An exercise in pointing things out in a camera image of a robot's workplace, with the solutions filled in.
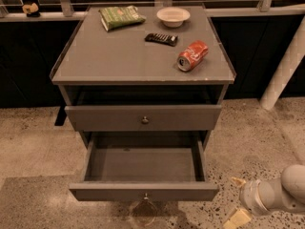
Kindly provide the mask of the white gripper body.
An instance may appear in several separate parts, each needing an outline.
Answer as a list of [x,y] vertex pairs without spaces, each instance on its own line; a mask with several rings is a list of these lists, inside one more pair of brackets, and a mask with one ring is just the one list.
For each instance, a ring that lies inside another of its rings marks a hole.
[[241,204],[254,216],[267,216],[271,212],[263,204],[259,195],[260,180],[247,181],[241,188],[239,200]]

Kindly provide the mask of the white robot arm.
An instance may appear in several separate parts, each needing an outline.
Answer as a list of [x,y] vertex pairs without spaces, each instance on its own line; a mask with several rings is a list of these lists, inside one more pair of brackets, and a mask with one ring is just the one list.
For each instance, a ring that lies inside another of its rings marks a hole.
[[[271,110],[293,76],[305,54],[305,18],[282,57],[267,89],[261,106]],[[249,180],[231,177],[239,188],[242,207],[234,209],[223,224],[223,229],[237,229],[248,223],[253,216],[268,216],[274,211],[293,214],[305,213],[305,166],[290,165],[280,177],[270,180]]]

